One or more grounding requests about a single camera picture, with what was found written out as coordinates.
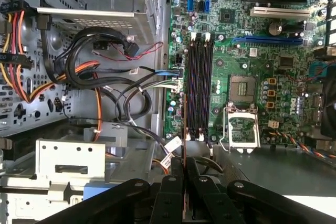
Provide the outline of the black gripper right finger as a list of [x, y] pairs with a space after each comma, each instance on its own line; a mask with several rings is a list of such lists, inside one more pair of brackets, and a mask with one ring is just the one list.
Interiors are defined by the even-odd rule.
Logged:
[[200, 175], [192, 157], [186, 158], [186, 170], [212, 223], [335, 223], [335, 217], [245, 180], [230, 182], [222, 192]]

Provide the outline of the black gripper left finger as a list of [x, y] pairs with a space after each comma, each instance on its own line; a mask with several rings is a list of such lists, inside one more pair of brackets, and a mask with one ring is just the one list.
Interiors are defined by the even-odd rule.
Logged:
[[41, 220], [41, 223], [181, 223], [183, 165], [171, 159], [171, 173], [149, 184], [131, 179]]

